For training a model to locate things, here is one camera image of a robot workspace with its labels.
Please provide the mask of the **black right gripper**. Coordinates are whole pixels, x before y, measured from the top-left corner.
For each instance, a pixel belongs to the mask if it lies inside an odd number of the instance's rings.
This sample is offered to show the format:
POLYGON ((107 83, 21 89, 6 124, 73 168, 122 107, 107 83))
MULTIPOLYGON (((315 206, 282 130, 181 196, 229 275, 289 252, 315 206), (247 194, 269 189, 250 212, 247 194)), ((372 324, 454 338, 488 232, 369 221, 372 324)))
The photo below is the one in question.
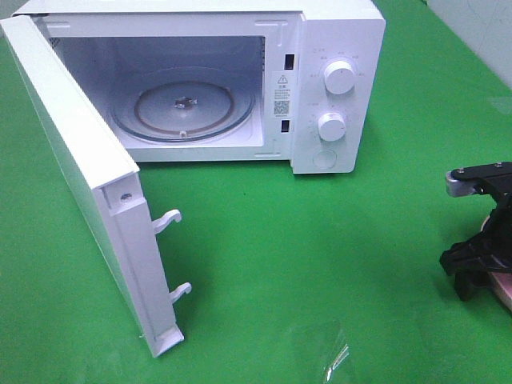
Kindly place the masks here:
POLYGON ((454 243, 442 252, 439 262, 454 276, 454 291, 467 302, 490 287, 488 272, 511 273, 511 174, 479 175, 475 189, 496 202, 477 236, 454 243))

